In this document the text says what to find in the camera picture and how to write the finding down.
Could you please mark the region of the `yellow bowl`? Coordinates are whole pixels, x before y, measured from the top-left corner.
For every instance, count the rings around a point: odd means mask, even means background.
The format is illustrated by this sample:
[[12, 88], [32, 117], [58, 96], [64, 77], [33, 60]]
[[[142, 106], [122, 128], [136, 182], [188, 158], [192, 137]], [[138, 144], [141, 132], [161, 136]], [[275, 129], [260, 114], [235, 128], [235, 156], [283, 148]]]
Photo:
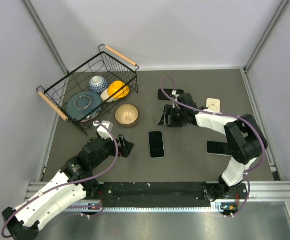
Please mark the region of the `yellow bowl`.
[[114, 99], [122, 99], [129, 94], [129, 91], [129, 86], [126, 83], [116, 80], [109, 85], [107, 93]]

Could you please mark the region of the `white bowl in basket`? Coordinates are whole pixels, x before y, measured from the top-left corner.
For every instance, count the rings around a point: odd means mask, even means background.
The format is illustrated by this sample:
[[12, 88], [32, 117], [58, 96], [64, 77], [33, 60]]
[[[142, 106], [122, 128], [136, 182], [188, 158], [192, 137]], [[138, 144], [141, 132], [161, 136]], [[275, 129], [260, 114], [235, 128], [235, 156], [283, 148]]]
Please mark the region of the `white bowl in basket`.
[[100, 97], [102, 99], [102, 102], [104, 103], [113, 103], [118, 101], [118, 98], [114, 98], [114, 97], [110, 97], [110, 95], [108, 94], [108, 89], [105, 89], [101, 94]]

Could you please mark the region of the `white phone black screen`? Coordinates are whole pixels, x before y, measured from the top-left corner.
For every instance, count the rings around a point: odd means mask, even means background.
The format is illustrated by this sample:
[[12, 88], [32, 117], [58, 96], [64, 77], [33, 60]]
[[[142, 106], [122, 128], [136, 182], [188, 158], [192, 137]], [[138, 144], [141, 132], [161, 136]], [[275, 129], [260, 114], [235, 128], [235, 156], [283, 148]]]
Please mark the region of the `white phone black screen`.
[[207, 141], [206, 152], [212, 155], [230, 156], [231, 152], [226, 142]]

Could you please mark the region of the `cream phone case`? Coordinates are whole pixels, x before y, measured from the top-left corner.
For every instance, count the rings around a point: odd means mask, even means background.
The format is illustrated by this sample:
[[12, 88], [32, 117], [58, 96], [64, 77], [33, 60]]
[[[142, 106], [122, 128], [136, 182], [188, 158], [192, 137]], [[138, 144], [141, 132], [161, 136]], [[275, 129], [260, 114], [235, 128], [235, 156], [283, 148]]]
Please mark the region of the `cream phone case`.
[[206, 99], [206, 107], [213, 112], [220, 112], [220, 100], [215, 98]]

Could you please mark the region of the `aluminium rail with comb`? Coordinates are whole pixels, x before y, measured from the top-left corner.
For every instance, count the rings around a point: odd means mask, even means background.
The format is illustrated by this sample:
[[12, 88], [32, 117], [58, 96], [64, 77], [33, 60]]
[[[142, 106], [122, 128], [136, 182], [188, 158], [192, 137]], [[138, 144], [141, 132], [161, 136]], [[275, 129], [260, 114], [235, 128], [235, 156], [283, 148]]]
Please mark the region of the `aluminium rail with comb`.
[[[87, 212], [93, 205], [102, 205], [102, 195], [99, 191], [93, 196], [87, 196], [73, 204], [71, 210]], [[172, 208], [138, 208], [138, 207], [104, 207], [107, 212], [236, 212], [244, 202], [290, 202], [290, 182], [288, 181], [253, 181], [244, 182], [228, 196], [219, 191], [217, 182], [204, 182], [204, 195], [210, 200], [209, 207], [172, 207]]]

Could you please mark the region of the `pink plate under teal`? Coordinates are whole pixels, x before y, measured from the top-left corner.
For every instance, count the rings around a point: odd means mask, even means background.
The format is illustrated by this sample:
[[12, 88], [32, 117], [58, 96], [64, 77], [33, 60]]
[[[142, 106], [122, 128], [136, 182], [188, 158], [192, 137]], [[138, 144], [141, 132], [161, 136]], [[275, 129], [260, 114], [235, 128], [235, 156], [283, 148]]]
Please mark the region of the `pink plate under teal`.
[[89, 121], [93, 120], [95, 117], [97, 117], [99, 113], [100, 112], [96, 112], [96, 113], [90, 114], [86, 118], [82, 119], [80, 122], [81, 123], [89, 122]]

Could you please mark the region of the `blue white patterned bowl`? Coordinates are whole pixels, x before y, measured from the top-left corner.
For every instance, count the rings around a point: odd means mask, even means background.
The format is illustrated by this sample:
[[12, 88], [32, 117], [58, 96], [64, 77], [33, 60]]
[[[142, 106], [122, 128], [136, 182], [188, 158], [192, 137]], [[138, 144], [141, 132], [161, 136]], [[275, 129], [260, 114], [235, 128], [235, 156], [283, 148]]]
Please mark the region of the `blue white patterned bowl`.
[[89, 90], [94, 93], [101, 94], [107, 87], [108, 83], [102, 76], [94, 76], [89, 80]]

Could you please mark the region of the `beige brown bowl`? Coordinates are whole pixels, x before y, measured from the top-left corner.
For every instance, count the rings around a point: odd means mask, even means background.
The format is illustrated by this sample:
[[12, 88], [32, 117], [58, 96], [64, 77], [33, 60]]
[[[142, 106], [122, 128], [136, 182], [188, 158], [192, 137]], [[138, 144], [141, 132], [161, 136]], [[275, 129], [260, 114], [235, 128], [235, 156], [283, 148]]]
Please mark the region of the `beige brown bowl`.
[[121, 126], [131, 127], [137, 122], [139, 111], [132, 104], [123, 104], [116, 109], [114, 117]]

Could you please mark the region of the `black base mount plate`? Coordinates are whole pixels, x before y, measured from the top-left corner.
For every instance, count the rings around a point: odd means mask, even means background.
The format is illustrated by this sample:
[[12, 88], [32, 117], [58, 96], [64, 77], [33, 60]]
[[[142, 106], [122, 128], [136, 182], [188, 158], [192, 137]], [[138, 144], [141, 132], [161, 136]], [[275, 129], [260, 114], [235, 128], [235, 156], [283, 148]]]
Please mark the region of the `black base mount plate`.
[[209, 207], [204, 182], [105, 182], [99, 185], [106, 208]]

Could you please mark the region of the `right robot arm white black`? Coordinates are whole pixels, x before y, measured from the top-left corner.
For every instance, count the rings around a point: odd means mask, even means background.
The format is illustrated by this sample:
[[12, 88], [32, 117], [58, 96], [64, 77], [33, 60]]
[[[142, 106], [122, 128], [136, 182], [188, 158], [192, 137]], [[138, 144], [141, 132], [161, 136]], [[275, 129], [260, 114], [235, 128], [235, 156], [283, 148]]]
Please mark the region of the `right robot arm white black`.
[[268, 147], [267, 140], [254, 117], [250, 114], [242, 116], [222, 114], [205, 106], [198, 108], [189, 93], [179, 95], [173, 91], [171, 95], [165, 92], [162, 94], [173, 101], [173, 104], [164, 106], [160, 126], [179, 128], [191, 124], [226, 137], [226, 150], [231, 159], [219, 177], [218, 192], [224, 198], [231, 197], [242, 183], [243, 176], [250, 172], [250, 166]]

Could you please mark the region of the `teal blue plate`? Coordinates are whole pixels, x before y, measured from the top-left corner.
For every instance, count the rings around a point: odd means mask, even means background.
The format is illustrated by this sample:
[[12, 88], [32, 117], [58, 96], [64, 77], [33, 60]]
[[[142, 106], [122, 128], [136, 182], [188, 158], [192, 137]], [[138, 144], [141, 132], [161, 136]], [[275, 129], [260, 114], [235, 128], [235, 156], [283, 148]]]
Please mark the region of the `teal blue plate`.
[[100, 112], [102, 99], [92, 91], [83, 91], [71, 97], [66, 104], [66, 113], [75, 120]]

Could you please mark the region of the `black phone case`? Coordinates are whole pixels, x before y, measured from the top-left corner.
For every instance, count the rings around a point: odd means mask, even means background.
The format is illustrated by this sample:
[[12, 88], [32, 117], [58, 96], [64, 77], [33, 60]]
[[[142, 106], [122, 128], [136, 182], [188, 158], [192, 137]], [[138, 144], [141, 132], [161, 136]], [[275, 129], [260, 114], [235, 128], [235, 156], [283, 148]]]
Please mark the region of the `black phone case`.
[[161, 89], [158, 90], [157, 98], [159, 100], [162, 100], [162, 101], [168, 101], [169, 98], [167, 96], [172, 98], [170, 95], [171, 95], [171, 92], [172, 92], [173, 89], [164, 88], [163, 90], [164, 90], [165, 93], [163, 93], [163, 91]]

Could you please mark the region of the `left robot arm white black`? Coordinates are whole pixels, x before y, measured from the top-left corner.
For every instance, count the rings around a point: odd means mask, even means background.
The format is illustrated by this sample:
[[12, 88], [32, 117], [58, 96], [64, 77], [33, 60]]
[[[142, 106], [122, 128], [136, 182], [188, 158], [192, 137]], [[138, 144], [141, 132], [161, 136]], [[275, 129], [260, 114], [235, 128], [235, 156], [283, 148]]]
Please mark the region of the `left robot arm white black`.
[[108, 157], [129, 156], [134, 144], [122, 135], [115, 138], [91, 138], [81, 151], [70, 158], [55, 176], [31, 198], [2, 212], [3, 238], [33, 240], [57, 215], [75, 202], [93, 198], [98, 182], [93, 170]]

